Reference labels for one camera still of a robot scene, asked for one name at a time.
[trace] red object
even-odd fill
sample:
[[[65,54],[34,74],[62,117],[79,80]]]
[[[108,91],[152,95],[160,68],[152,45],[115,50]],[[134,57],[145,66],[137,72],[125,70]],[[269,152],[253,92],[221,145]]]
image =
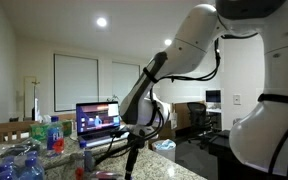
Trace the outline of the red object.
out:
[[[83,180],[83,174],[84,174],[83,168],[76,168],[75,170],[76,180]]]
[[[64,138],[60,138],[58,139],[54,145],[53,145],[53,149],[56,153],[61,153],[64,150]]]

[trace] floor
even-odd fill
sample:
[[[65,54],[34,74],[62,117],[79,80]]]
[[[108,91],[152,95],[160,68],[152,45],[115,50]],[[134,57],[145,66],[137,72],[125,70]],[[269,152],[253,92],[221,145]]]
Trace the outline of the floor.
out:
[[[196,174],[209,180],[217,180],[217,159],[206,149],[201,150],[193,141],[191,144],[185,138],[175,140],[175,162]]]

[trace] trash bin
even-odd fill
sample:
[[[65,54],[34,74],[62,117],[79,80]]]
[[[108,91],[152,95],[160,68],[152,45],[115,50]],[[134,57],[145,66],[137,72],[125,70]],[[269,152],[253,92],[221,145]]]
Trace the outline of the trash bin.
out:
[[[162,144],[165,141],[169,141],[170,145],[172,147],[168,148],[168,149],[161,149],[159,148],[158,144]],[[166,157],[167,159],[175,162],[175,149],[176,149],[176,144],[175,142],[167,139],[167,140],[159,140],[156,141],[152,144],[152,149],[153,151],[155,151],[157,154]]]

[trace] ceiling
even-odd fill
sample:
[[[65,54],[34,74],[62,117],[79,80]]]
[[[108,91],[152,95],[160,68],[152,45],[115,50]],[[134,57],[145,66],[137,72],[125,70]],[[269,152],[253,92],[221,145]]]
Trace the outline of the ceiling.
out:
[[[151,59],[190,9],[215,0],[0,0],[15,33],[39,40]],[[109,19],[105,30],[95,19]]]

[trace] light switch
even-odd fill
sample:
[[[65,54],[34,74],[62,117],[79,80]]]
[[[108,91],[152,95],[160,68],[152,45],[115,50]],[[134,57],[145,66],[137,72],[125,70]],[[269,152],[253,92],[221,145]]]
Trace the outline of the light switch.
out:
[[[239,95],[239,94],[233,95],[233,104],[234,105],[241,105],[241,95]]]

